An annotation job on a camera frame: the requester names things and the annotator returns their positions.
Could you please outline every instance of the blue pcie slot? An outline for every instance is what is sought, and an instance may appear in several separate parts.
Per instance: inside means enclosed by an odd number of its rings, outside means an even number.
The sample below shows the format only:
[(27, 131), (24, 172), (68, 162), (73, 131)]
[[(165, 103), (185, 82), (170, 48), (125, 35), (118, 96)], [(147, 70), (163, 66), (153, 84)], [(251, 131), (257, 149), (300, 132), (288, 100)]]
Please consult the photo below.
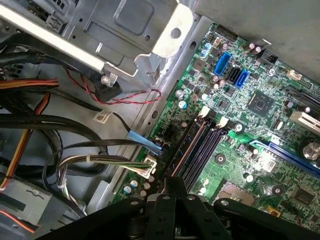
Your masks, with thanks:
[(230, 53), (224, 52), (220, 57), (220, 59), (218, 60), (217, 64), (215, 65), (213, 73), (220, 77), (226, 70), (227, 64), (231, 59), (231, 57), (232, 56)]
[(262, 147), (269, 152), (277, 155), (283, 160), (295, 165), (301, 170), (315, 176), (316, 178), (320, 178), (320, 169), (308, 163), (306, 160), (288, 152), (287, 150), (281, 148), (280, 146), (274, 144), (273, 142), (263, 143), (258, 140), (253, 140), (250, 142), (250, 145), (257, 145), (258, 147)]
[(243, 85), (245, 84), (245, 81), (248, 76), (249, 76), (249, 72), (242, 69), (241, 72), (238, 74), (238, 76), (235, 79), (234, 86), (237, 89), (241, 89), (243, 87)]

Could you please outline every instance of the green circuit board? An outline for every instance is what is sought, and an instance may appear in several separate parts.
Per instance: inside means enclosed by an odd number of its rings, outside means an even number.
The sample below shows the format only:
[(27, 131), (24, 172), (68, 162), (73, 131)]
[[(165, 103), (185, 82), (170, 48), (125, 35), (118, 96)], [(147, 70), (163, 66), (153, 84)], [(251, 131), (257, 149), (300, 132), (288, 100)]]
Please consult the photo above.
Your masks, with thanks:
[[(297, 111), (295, 108), (303, 103), (284, 88), (292, 86), (312, 96), (320, 96), (320, 86), (303, 75), (298, 76), (299, 80), (288, 76), (292, 68), (280, 60), (273, 65), (274, 72), (271, 74), (270, 66), (244, 51), (247, 41), (240, 37), (230, 41), (216, 32), (218, 26), (213, 23), (209, 28), (148, 138), (154, 142), (161, 139), (167, 144), (163, 156), (157, 158), (152, 179), (129, 172), (113, 202), (128, 196), (143, 198), (141, 191), (150, 194), (157, 190), (157, 179), (166, 171), (169, 156), (177, 151), (178, 142), (185, 132), (183, 123), (193, 121), (195, 113), (208, 106), (217, 113), (216, 121), (226, 117), (241, 123), (245, 130), (241, 134), (230, 130), (221, 139), (191, 192), (204, 195), (209, 203), (227, 194), (238, 201), (244, 202), (245, 199), (254, 208), (320, 233), (320, 180), (262, 148), (257, 147), (258, 154), (248, 150), (252, 140), (276, 139), (283, 149), (299, 155), (298, 149), (304, 141), (319, 141), (318, 136), (290, 120), (292, 112)], [(211, 43), (213, 48), (207, 57), (200, 60), (206, 43)], [(219, 50), (223, 43), (228, 44), (226, 52), (232, 58), (219, 79), (226, 80), (234, 68), (245, 69), (249, 76), (241, 89), (228, 81), (218, 89), (213, 86), (216, 82), (212, 80), (212, 72), (223, 54)], [(176, 96), (177, 90), (181, 90), (183, 96)], [(254, 99), (265, 96), (268, 100), (261, 108), (250, 107)], [(181, 108), (181, 101), (186, 103), (184, 109)], [(293, 103), (293, 107), (288, 107), (288, 102)], [(283, 125), (277, 129), (279, 122)], [(142, 162), (147, 154), (147, 150), (141, 150), (136, 160)], [(220, 155), (223, 155), (223, 163), (217, 161)], [(124, 193), (124, 187), (130, 186), (132, 180), (136, 180), (138, 186), (132, 187), (129, 194)], [(145, 183), (151, 187), (145, 189)], [(293, 207), (295, 212), (288, 210), (288, 206)]]

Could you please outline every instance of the white sticker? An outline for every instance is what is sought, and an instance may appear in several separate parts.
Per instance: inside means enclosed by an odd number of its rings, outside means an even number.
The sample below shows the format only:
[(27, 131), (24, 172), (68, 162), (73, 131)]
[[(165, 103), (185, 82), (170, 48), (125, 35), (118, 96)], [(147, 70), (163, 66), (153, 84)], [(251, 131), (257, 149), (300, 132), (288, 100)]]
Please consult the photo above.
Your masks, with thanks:
[(112, 114), (112, 111), (102, 110), (101, 112), (98, 112), (94, 116), (93, 120), (98, 123), (105, 124), (111, 114)]

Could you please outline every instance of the cable tie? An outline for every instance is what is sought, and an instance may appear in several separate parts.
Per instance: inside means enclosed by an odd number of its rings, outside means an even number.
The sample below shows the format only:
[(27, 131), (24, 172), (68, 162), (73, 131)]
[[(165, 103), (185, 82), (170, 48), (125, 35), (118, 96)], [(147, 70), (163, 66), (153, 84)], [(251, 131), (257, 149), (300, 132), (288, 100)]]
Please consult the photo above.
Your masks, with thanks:
[(91, 157), (91, 154), (89, 153), (85, 158), (87, 163), (91, 163), (90, 157)]
[(56, 187), (57, 187), (58, 189), (63, 189), (63, 188), (65, 188), (66, 186), (67, 186), (67, 179), (64, 179), (62, 185), (59, 185), (59, 184), (56, 185)]

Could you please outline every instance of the motherboard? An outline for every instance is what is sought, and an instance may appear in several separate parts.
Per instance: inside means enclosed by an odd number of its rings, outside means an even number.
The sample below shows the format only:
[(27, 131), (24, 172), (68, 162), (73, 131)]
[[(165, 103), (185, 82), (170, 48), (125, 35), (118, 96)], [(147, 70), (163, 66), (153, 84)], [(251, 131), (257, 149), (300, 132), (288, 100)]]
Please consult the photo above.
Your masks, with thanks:
[(141, 150), (154, 168), (128, 172), (113, 202), (183, 177), (210, 204), (231, 198), (320, 233), (320, 86), (269, 45), (210, 26), (148, 138), (163, 154)]

